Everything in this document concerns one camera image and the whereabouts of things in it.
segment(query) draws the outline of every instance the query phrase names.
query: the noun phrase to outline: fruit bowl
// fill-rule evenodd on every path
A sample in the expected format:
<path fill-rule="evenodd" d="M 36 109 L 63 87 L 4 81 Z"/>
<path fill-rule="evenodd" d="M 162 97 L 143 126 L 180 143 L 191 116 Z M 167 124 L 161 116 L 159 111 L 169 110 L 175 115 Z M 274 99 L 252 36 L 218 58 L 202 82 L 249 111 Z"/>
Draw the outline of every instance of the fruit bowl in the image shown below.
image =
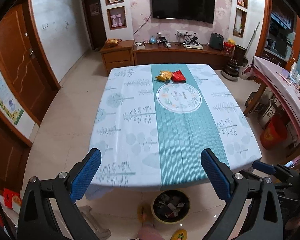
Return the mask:
<path fill-rule="evenodd" d="M 121 41 L 121 39 L 107 39 L 105 44 L 111 48 L 117 46 Z"/>

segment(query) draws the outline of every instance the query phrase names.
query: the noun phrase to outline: flat screen tv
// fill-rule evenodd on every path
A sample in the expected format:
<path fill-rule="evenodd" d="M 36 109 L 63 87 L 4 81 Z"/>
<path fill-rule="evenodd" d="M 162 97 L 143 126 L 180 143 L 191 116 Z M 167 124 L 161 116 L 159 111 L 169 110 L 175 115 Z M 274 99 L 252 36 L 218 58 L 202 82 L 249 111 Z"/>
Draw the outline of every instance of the flat screen tv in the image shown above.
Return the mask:
<path fill-rule="evenodd" d="M 213 24 L 214 7 L 215 0 L 152 0 L 152 17 Z"/>

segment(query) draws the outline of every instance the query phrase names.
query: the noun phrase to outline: tile floor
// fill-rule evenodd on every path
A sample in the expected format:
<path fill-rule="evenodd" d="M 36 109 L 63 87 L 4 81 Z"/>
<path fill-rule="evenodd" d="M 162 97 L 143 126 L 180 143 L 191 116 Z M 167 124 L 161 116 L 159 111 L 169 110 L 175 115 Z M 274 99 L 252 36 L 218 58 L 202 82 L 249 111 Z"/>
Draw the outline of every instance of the tile floor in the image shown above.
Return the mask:
<path fill-rule="evenodd" d="M 241 109 L 252 91 L 257 91 L 258 84 L 239 79 L 231 82 L 221 76 Z M 61 171 L 69 171 L 73 165 L 81 161 L 89 147 L 90 134 L 104 87 L 107 82 L 106 71 L 98 52 L 90 52 L 83 56 L 66 75 L 63 85 L 35 136 L 33 147 L 26 166 L 24 188 L 31 176 L 39 179 L 50 179 Z M 248 122 L 257 138 L 262 160 L 277 163 L 280 150 L 266 151 L 260 144 L 261 128 L 256 118 L 250 116 Z M 183 189 L 191 201 L 191 210 L 182 222 L 188 231 L 188 239 L 202 239 L 221 213 L 225 202 L 218 199 L 210 183 Z M 110 240 L 131 239 L 136 236 L 140 223 L 137 220 L 139 203 L 151 203 L 158 192 L 137 192 L 115 189 L 101 199 L 88 201 L 85 197 L 77 201 L 78 206 L 89 205 L 98 222 L 111 230 Z M 235 237 L 242 226 L 247 213 L 246 202 L 240 219 L 230 239 Z M 170 239 L 172 233 L 180 227 L 155 222 L 156 228 L 164 239 Z"/>

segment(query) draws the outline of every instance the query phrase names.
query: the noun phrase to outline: pink tablecloth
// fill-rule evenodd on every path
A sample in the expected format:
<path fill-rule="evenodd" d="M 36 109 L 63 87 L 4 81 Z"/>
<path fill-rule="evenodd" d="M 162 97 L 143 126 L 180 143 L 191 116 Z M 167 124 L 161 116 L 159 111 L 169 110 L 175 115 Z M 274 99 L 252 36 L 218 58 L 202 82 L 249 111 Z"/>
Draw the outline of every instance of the pink tablecloth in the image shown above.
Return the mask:
<path fill-rule="evenodd" d="M 254 57 L 254 68 L 264 75 L 282 96 L 300 127 L 300 93 L 293 84 L 289 86 L 280 76 L 283 68 L 260 57 Z"/>

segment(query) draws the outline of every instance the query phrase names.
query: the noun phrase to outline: blue gripper pad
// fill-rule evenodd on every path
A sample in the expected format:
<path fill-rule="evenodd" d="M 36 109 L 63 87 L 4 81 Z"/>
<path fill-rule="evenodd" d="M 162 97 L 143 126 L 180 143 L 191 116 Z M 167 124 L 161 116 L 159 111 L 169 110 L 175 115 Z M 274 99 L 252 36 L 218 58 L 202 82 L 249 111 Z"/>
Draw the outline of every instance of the blue gripper pad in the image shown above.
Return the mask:
<path fill-rule="evenodd" d="M 274 175 L 275 174 L 275 168 L 272 165 L 266 164 L 266 163 L 262 163 L 260 161 L 254 161 L 252 163 L 252 167 L 258 171 L 262 171 L 266 174 L 269 175 Z"/>
<path fill-rule="evenodd" d="M 91 149 L 90 151 L 94 152 L 88 160 L 83 160 L 85 161 L 85 165 L 79 171 L 78 175 L 75 177 L 71 184 L 70 198 L 72 203 L 75 203 L 77 200 L 83 198 L 84 193 L 86 192 L 88 186 L 90 185 L 90 182 L 92 181 L 101 164 L 100 151 L 95 148 Z"/>
<path fill-rule="evenodd" d="M 228 203 L 231 198 L 230 183 L 206 150 L 201 152 L 201 165 L 219 199 L 222 199 Z"/>

